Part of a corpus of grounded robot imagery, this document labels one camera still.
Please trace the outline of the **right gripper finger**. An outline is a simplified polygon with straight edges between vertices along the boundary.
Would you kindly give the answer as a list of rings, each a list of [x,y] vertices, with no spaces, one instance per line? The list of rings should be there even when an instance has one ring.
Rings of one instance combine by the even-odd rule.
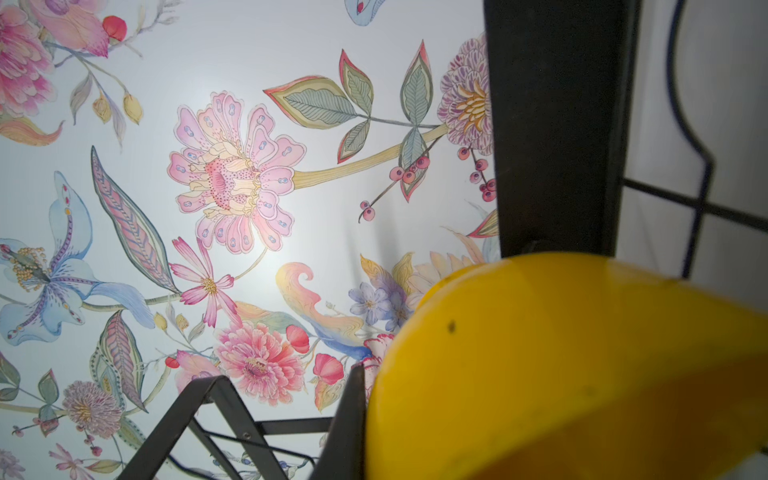
[[[311,479],[365,478],[366,413],[365,369],[356,365],[348,377]]]

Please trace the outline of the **yellow plastic bowl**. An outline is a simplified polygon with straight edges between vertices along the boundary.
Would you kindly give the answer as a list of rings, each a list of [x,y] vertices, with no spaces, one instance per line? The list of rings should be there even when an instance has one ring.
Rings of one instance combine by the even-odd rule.
[[[767,318],[586,254],[469,269],[390,345],[370,479],[712,479],[767,441]]]

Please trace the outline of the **black wire dish rack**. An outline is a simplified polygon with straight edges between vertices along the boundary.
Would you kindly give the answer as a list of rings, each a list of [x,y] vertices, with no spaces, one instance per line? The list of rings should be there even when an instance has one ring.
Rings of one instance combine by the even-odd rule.
[[[679,96],[679,33],[686,10],[677,2],[665,54],[667,99],[675,125],[702,164],[697,191],[684,195],[624,174],[641,5],[637,1],[488,1],[492,120],[501,197],[472,232],[498,237],[502,257],[566,253],[605,257],[690,284],[706,219],[765,232],[767,220],[714,203],[716,160],[697,135]],[[419,306],[436,285],[466,266],[432,262],[409,281],[424,281]],[[375,338],[365,369],[367,415],[376,377],[394,340]],[[281,479],[277,435],[328,432],[333,417],[256,420],[233,382],[223,376],[193,380],[182,391],[122,471],[150,479],[173,461],[173,448],[193,433],[230,479],[237,468],[220,448],[224,436],[203,428],[196,413],[212,405],[265,479]]]

